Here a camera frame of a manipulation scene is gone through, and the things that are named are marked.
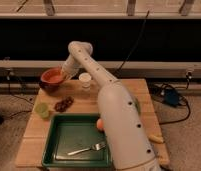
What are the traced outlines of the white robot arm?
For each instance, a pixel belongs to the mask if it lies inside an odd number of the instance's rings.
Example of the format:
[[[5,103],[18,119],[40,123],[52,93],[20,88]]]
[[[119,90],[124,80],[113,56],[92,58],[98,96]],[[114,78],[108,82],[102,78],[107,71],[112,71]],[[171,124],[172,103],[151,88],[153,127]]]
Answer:
[[[116,171],[161,171],[140,120],[135,97],[128,88],[92,57],[88,42],[72,41],[62,71],[75,76],[79,66],[99,85],[98,110]]]

